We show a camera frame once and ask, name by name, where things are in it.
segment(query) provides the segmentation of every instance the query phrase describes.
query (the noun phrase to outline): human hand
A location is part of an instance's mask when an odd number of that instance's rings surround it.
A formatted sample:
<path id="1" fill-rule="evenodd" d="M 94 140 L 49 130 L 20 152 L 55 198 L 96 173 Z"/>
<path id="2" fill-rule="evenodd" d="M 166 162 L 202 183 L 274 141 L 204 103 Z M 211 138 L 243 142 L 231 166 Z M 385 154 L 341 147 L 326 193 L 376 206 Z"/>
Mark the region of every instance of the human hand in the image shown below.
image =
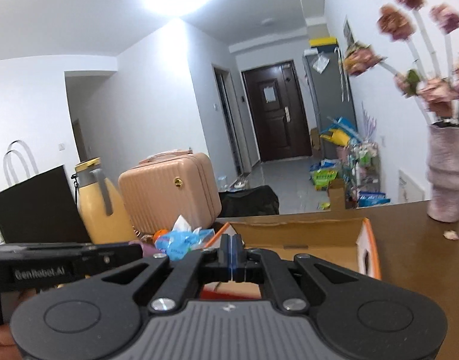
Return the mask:
<path id="1" fill-rule="evenodd" d="M 16 301 L 16 306 L 34 295 L 36 291 L 33 289 L 22 292 Z M 0 360 L 22 360 L 7 323 L 0 326 Z"/>

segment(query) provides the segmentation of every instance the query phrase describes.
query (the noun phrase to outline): thermos lid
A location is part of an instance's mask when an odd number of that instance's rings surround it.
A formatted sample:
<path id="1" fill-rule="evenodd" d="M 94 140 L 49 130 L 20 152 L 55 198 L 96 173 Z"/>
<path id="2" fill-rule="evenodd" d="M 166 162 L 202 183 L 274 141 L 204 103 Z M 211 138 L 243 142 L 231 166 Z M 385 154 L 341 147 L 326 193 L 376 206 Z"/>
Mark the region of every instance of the thermos lid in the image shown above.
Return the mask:
<path id="1" fill-rule="evenodd" d="M 74 167 L 74 170 L 78 173 L 82 170 L 89 168 L 92 165 L 99 165 L 101 163 L 99 158 L 93 158 L 92 160 L 81 162 Z"/>

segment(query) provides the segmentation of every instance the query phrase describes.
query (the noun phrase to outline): door handle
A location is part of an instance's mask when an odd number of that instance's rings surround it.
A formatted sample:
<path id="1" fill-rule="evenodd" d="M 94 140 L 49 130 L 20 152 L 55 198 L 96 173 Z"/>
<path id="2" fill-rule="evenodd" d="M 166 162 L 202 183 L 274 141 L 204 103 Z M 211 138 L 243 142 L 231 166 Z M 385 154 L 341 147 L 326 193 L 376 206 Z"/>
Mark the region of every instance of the door handle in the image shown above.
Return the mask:
<path id="1" fill-rule="evenodd" d="M 285 114 L 286 114 L 286 122 L 290 123 L 291 116 L 290 116 L 290 109 L 288 107 L 285 107 Z"/>

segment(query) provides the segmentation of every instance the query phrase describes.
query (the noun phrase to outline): wall outlet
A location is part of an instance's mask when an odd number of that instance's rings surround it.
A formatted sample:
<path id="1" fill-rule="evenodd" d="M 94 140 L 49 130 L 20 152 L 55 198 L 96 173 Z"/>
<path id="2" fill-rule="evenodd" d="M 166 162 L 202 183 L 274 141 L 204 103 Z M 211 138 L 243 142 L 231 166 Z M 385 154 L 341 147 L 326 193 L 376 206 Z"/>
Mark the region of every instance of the wall outlet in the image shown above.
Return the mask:
<path id="1" fill-rule="evenodd" d="M 402 170 L 399 171 L 398 192 L 398 203 L 412 203 L 425 200 L 425 191 Z"/>

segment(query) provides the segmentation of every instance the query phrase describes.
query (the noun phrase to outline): refrigerator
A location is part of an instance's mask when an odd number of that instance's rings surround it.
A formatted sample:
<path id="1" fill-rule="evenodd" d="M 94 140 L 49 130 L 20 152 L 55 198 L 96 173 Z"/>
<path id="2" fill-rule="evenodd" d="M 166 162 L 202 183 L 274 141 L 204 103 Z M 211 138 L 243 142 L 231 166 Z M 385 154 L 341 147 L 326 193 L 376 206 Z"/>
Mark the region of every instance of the refrigerator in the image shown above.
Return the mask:
<path id="1" fill-rule="evenodd" d="M 321 73 L 313 68 L 318 53 L 322 53 L 329 59 L 328 65 Z M 329 117 L 338 120 L 341 116 L 349 120 L 358 131 L 350 83 L 346 75 L 341 78 L 342 68 L 340 69 L 339 66 L 338 46 L 305 50 L 303 63 L 313 100 L 318 132 L 321 133 L 332 125 L 333 122 Z M 323 158 L 338 157 L 336 146 L 327 140 L 321 140 L 321 151 Z"/>

